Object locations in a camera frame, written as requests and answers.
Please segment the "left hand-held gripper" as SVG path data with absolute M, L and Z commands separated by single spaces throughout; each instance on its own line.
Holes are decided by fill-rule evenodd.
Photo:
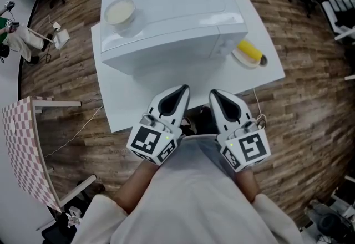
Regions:
M 126 147 L 137 157 L 162 165 L 178 147 L 180 124 L 190 99 L 190 88 L 178 85 L 156 95 L 141 121 L 131 130 Z

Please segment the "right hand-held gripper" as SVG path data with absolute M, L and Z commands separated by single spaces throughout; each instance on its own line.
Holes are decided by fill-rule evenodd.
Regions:
M 214 89 L 209 94 L 209 104 L 219 130 L 220 154 L 234 172 L 239 172 L 263 162 L 271 156 L 264 129 L 260 129 L 247 104 L 232 93 Z M 229 130 L 228 125 L 243 124 Z

